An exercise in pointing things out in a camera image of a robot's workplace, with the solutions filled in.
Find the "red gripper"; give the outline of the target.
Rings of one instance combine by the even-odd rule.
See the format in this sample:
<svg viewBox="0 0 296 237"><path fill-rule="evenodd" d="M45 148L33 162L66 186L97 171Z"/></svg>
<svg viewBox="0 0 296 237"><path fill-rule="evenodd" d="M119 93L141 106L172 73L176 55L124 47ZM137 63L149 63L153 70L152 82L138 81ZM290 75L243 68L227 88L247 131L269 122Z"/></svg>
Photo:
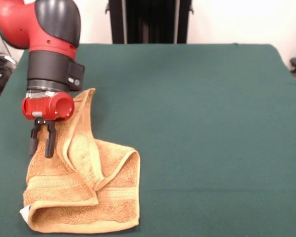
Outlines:
<svg viewBox="0 0 296 237"><path fill-rule="evenodd" d="M50 94L43 93L42 95L26 96L22 101L22 113L28 120L43 118L52 121L66 121L74 113L74 100L66 92L52 92ZM41 122L35 121L34 127L31 130L29 143L29 156L33 156L37 151L38 138L37 135L41 129ZM56 142L56 128L54 122L47 123L49 132L48 139L45 145L45 157L52 158L54 155Z"/></svg>

